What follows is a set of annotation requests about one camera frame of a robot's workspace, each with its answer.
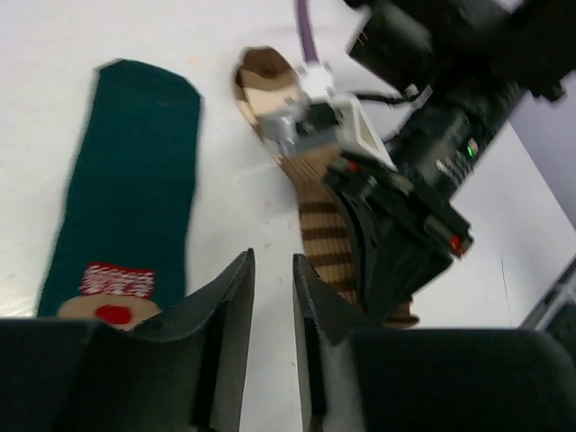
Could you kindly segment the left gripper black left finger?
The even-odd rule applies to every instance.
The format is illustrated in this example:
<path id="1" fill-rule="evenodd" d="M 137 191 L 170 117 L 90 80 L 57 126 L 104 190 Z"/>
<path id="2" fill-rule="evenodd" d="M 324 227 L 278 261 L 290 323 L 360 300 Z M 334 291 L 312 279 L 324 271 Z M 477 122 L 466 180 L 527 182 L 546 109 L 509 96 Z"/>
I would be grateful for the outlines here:
<path id="1" fill-rule="evenodd" d="M 131 331 L 93 319 L 3 319 L 4 431 L 236 431 L 256 263 Z"/>

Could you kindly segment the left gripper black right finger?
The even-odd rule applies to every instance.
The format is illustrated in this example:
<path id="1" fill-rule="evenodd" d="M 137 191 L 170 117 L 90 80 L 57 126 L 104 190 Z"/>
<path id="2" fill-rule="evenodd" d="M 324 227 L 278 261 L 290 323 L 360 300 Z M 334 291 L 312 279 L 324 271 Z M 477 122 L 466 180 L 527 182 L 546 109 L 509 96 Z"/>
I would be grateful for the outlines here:
<path id="1" fill-rule="evenodd" d="M 394 330 L 292 261 L 306 431 L 572 431 L 575 364 L 543 331 Z"/>

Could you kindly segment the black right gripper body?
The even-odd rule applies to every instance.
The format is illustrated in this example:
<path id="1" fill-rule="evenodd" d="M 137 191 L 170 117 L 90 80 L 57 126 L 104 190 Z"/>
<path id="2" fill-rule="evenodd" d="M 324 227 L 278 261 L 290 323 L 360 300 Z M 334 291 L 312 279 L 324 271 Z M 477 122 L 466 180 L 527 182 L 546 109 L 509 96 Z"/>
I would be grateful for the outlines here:
<path id="1" fill-rule="evenodd" d="M 391 139 L 388 166 L 345 151 L 324 183 L 351 234 L 355 292 L 384 323 L 473 244 L 450 203 L 524 95 L 517 85 L 459 85 L 432 94 Z"/>

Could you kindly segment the brown striped sock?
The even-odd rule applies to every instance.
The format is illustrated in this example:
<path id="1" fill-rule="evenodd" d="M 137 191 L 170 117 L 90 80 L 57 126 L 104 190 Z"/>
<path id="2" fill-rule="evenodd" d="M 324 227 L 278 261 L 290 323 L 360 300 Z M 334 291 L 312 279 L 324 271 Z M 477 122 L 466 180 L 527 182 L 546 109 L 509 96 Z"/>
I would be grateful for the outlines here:
<path id="1" fill-rule="evenodd" d="M 288 98 L 298 97 L 295 71 L 272 47 L 244 48 L 236 68 L 233 93 L 245 120 L 262 139 L 259 118 L 275 112 Z M 294 157 L 275 156 L 274 161 L 290 179 L 296 193 L 305 255 L 323 282 L 361 310 L 347 225 L 322 183 L 329 163 L 338 155 L 338 148 L 328 144 Z"/>

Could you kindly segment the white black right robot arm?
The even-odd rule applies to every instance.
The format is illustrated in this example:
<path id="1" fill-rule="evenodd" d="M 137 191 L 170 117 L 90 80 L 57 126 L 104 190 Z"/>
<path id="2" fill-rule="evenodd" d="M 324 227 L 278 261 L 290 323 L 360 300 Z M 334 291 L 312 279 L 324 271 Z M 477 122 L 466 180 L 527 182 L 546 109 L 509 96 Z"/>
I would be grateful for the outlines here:
<path id="1" fill-rule="evenodd" d="M 352 238 L 356 297 L 377 322 L 473 244 L 450 203 L 525 94 L 556 102 L 575 68 L 572 1 L 380 1 L 349 56 L 405 91 L 428 90 L 384 160 L 353 145 L 324 181 Z"/>

